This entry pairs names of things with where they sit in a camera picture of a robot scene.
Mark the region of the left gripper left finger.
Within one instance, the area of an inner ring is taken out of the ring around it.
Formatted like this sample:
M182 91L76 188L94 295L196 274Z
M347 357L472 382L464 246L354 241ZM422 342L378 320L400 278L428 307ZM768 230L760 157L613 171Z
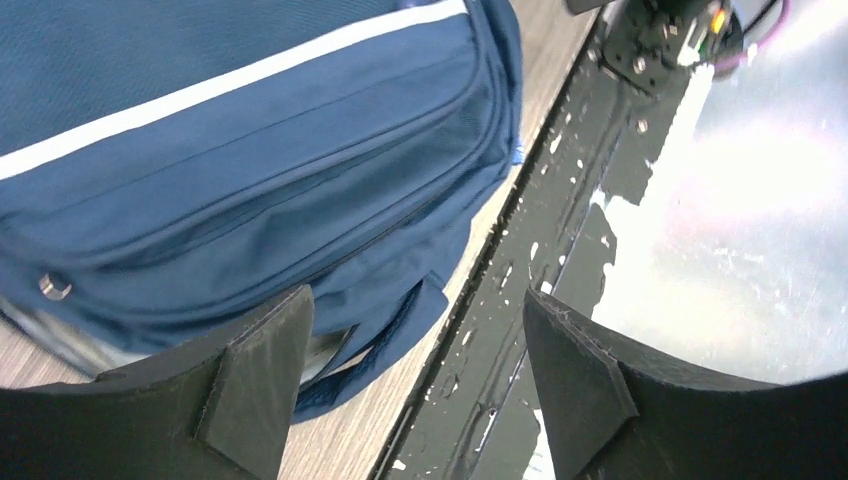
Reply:
M273 479L310 338L301 286L85 384L1 393L5 479Z

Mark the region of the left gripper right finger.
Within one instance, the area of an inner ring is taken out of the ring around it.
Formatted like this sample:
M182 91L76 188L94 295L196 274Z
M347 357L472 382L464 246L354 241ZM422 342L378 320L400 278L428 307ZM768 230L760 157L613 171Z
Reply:
M681 360L528 290L559 479L843 479L847 377L776 385Z

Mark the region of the navy blue student backpack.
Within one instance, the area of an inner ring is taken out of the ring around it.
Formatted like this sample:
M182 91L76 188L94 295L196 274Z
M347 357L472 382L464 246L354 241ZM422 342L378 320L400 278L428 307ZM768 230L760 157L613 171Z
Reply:
M94 374L307 285L321 416L447 308L521 102L507 1L5 1L2 313Z

